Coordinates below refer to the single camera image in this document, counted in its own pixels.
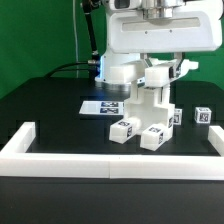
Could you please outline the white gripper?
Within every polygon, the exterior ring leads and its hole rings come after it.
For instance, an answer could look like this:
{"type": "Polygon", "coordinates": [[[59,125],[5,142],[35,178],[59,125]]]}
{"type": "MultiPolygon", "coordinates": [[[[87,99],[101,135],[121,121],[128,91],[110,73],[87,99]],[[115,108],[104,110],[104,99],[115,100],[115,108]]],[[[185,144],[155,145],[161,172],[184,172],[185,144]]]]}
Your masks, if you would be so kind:
{"type": "Polygon", "coordinates": [[[169,77],[178,78],[183,52],[214,51],[222,44],[221,14],[202,7],[176,8],[169,19],[144,20],[140,11],[114,13],[108,22],[109,47],[115,53],[142,53],[147,67],[152,67],[147,53],[176,52],[169,77]]]}

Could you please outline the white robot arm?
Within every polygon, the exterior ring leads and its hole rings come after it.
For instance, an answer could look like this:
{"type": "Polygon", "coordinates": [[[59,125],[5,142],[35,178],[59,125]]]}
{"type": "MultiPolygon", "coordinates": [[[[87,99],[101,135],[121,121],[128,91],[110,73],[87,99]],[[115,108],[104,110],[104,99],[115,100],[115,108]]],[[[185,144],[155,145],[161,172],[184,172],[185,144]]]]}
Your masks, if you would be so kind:
{"type": "Polygon", "coordinates": [[[186,52],[222,44],[223,0],[102,0],[106,51],[97,78],[107,84],[143,79],[162,87],[198,67],[186,52]]]}

